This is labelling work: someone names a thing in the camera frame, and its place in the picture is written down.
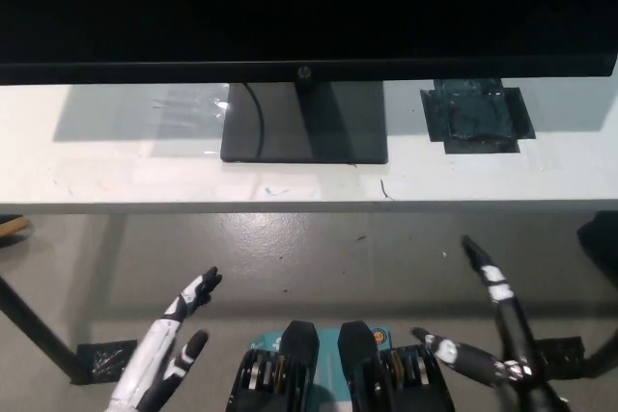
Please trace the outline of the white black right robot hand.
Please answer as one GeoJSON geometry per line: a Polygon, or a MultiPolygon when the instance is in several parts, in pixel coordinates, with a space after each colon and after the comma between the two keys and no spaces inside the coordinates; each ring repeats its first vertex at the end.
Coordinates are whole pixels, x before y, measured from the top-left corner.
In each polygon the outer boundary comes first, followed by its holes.
{"type": "Polygon", "coordinates": [[[495,308],[495,324],[506,357],[498,359],[483,349],[421,327],[412,328],[411,334],[452,371],[488,387],[513,388],[520,411],[568,411],[569,403],[548,383],[541,351],[508,279],[470,236],[464,235],[461,244],[495,308]]]}

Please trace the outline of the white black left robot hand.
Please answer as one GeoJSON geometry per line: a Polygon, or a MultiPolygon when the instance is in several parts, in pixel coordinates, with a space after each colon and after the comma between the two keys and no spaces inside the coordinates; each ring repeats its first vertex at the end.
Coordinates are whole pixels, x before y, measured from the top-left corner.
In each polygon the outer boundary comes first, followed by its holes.
{"type": "Polygon", "coordinates": [[[221,281],[222,276],[215,266],[198,275],[153,322],[131,355],[111,395],[107,405],[109,411],[161,410],[209,340],[209,334],[199,330],[179,352],[175,352],[183,323],[199,307],[210,302],[211,293],[221,281]]]}

